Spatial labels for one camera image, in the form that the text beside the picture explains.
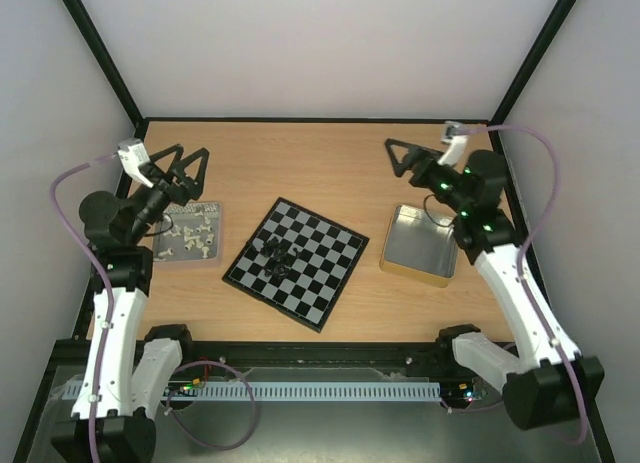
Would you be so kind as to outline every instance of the chess square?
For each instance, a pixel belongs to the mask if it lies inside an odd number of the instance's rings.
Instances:
[[[284,276],[264,270],[260,250],[272,239],[297,256]],[[247,241],[223,280],[320,331],[369,240],[279,198]]]

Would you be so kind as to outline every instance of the perforated metal strip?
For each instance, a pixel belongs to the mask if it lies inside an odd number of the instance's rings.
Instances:
[[[82,382],[70,382],[64,400],[78,397]],[[251,383],[258,401],[440,401],[438,383]],[[210,382],[176,401],[246,401],[247,389],[240,382]]]

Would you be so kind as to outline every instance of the black post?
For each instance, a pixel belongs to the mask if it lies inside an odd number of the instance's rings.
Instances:
[[[69,10],[69,14],[89,45],[93,56],[95,56],[100,68],[102,68],[107,80],[111,84],[113,91],[115,91],[116,96],[124,107],[124,111],[129,115],[129,119],[133,125],[138,126],[138,124],[143,120],[142,113],[140,113],[135,101],[133,101],[133,97],[131,96],[131,93],[129,93],[127,85],[125,85],[122,76],[120,76],[120,72],[111,59],[111,55],[109,55],[107,47],[104,45],[102,38],[100,38],[98,30],[96,30],[96,27],[91,21],[91,17],[89,16],[89,13],[87,13],[82,1],[62,0],[62,2],[67,7],[67,10]]]
[[[558,0],[556,2],[489,124],[501,125],[505,122],[576,1]]]

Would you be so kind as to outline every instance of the white panel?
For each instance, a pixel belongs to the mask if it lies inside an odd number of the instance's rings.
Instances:
[[[0,0],[0,46],[0,461],[11,461],[88,278],[88,262],[53,213],[49,184],[133,130],[60,0]],[[61,185],[74,221],[84,195],[115,187],[116,165]]]
[[[606,377],[598,404],[618,461],[636,461],[640,370],[638,0],[579,0],[509,118],[555,143],[564,185],[536,249],[553,307]],[[505,134],[531,221],[550,189],[544,150]]]
[[[145,116],[490,118],[556,0],[83,0]]]

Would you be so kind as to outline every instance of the black and white checkered board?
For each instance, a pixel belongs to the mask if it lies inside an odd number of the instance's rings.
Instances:
[[[259,250],[271,238],[300,251],[287,276],[268,277]],[[322,330],[369,238],[295,203],[278,198],[222,277],[300,323]]]

